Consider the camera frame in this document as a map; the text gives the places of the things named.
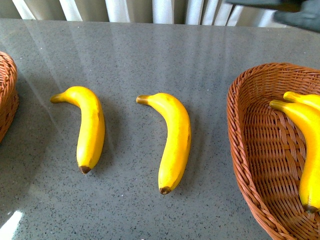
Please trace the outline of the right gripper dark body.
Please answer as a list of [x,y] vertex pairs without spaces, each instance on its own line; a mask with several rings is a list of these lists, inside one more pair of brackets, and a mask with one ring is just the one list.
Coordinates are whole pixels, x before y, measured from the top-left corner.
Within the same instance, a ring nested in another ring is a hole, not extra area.
[[277,23],[315,33],[320,31],[318,0],[228,0],[227,3],[275,10],[273,20]]

